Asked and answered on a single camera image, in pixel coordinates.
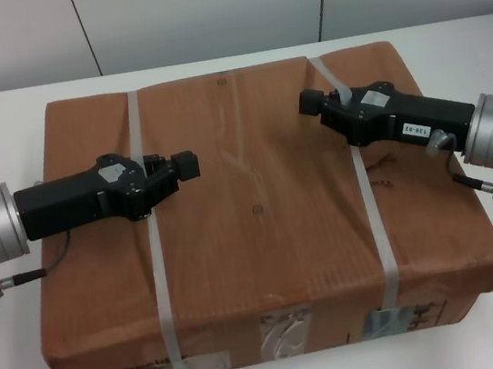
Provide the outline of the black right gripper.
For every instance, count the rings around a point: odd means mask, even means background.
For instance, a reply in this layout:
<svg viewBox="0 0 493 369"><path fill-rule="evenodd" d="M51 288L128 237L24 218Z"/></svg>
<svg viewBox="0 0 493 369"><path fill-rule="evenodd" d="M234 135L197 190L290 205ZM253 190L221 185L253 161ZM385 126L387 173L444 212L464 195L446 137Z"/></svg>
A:
<svg viewBox="0 0 493 369"><path fill-rule="evenodd" d="M475 106L399 92L390 82L374 82L354 87L347 106L340 103L337 89L304 89L299 95L298 112L320 115L320 123L342 134L350 145L364 147L377 141L426 145L436 130L468 136Z"/></svg>

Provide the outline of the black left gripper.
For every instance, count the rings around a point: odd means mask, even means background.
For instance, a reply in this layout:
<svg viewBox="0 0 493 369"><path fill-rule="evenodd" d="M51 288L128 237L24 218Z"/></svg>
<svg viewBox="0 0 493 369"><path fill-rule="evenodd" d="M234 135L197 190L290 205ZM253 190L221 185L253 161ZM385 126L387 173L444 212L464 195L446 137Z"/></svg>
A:
<svg viewBox="0 0 493 369"><path fill-rule="evenodd" d="M150 214L151 203L178 191L179 181L200 176L198 158L190 150L169 158L144 155L143 163L145 171L127 157L102 155L84 172L15 192L27 238L43 239L108 217L141 220Z"/></svg>

